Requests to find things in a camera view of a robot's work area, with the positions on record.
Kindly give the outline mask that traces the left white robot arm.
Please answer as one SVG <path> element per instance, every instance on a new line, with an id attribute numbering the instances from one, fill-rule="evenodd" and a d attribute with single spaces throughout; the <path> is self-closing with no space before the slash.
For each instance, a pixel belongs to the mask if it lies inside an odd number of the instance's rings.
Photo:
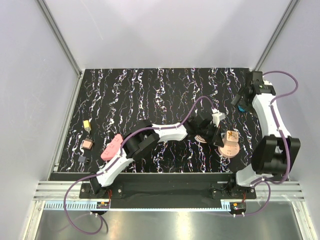
<path id="1" fill-rule="evenodd" d="M 117 134 L 101 154 L 105 166 L 90 178 L 90 192 L 97 198 L 103 198 L 108 193 L 108 187 L 115 178 L 133 161 L 140 161 L 158 143 L 182 141 L 193 137 L 200 143 L 223 147 L 221 137 L 221 121 L 225 114 L 218 110 L 202 112 L 189 116 L 182 122 L 169 125 L 158 125 L 149 120 L 142 120 L 123 137 Z"/>

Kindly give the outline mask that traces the pink triangular power socket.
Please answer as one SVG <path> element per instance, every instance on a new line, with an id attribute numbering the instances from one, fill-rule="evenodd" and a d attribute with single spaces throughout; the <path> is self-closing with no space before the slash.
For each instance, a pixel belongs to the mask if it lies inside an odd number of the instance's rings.
<path id="1" fill-rule="evenodd" d="M 110 143 L 107 144 L 106 148 L 100 155 L 101 159 L 105 162 L 110 161 L 113 157 L 116 156 L 119 151 L 121 144 L 123 142 L 123 138 L 121 134 L 115 135 Z"/>

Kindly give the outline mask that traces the blue plug adapter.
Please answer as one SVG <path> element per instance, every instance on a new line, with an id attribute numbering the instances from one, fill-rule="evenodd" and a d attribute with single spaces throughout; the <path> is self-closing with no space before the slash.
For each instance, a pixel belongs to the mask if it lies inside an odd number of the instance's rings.
<path id="1" fill-rule="evenodd" d="M 246 110 L 244 108 L 242 108 L 240 105 L 237 106 L 238 107 L 238 110 L 242 113 L 245 113 Z"/>

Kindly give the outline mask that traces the pink round power strip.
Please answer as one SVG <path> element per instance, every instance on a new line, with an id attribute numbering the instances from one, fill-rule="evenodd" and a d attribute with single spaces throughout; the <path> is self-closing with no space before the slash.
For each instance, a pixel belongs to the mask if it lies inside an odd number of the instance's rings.
<path id="1" fill-rule="evenodd" d="M 218 147 L 218 151 L 225 158 L 234 158 L 240 152 L 240 145 L 238 142 L 226 141 L 223 147 Z"/>

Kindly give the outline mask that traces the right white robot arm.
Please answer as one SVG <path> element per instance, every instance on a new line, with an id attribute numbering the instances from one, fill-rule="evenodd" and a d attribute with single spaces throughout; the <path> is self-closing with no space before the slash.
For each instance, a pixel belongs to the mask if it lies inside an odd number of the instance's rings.
<path id="1" fill-rule="evenodd" d="M 282 184 L 289 173 L 301 147 L 298 138 L 291 136 L 282 121 L 277 100 L 288 97 L 296 89 L 277 95 L 271 82 L 261 71 L 250 71 L 245 86 L 232 100 L 232 105 L 250 113 L 259 120 L 262 140 L 253 151 L 250 164 L 234 173 L 225 191 L 231 198 L 239 199 L 254 190 L 260 183 Z"/>

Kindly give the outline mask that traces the pink plug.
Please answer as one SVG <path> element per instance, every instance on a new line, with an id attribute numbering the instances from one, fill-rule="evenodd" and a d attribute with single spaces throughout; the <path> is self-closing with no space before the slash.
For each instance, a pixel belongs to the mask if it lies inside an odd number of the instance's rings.
<path id="1" fill-rule="evenodd" d="M 94 142 L 91 139 L 85 139 L 82 141 L 82 148 L 91 150 L 93 147 Z"/>

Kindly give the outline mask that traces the yellow plug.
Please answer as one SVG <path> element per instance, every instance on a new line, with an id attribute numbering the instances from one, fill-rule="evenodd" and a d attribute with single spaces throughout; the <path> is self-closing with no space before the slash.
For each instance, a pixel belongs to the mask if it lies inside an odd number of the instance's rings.
<path id="1" fill-rule="evenodd" d="M 84 120 L 83 121 L 83 128 L 85 129 L 85 131 L 87 131 L 88 133 L 91 131 L 91 123 L 89 120 Z"/>

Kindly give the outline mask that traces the dark grey plug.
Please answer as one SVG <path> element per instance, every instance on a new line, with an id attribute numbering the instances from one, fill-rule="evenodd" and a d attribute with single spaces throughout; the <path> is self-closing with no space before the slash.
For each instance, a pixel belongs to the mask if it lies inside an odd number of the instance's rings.
<path id="1" fill-rule="evenodd" d="M 79 156 L 78 157 L 78 162 L 86 164 L 86 163 L 89 162 L 89 159 L 87 157 L 85 157 L 85 156 Z"/>

